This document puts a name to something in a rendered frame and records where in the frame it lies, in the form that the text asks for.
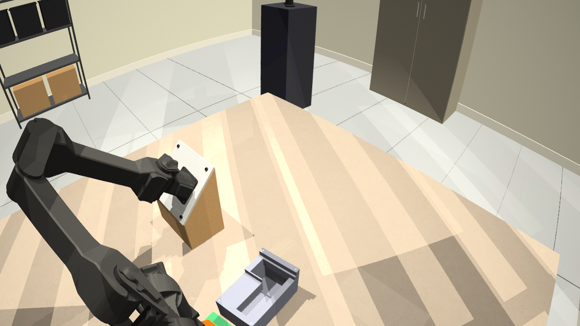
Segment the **orange l-shaped part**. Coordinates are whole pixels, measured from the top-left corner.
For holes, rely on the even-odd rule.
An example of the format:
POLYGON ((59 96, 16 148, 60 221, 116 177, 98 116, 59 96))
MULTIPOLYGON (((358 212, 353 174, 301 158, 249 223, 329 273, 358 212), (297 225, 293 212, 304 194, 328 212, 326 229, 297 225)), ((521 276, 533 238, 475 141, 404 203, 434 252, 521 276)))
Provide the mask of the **orange l-shaped part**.
POLYGON ((216 326, 215 324, 213 324, 209 319, 201 321, 203 324, 205 324, 205 326, 216 326))

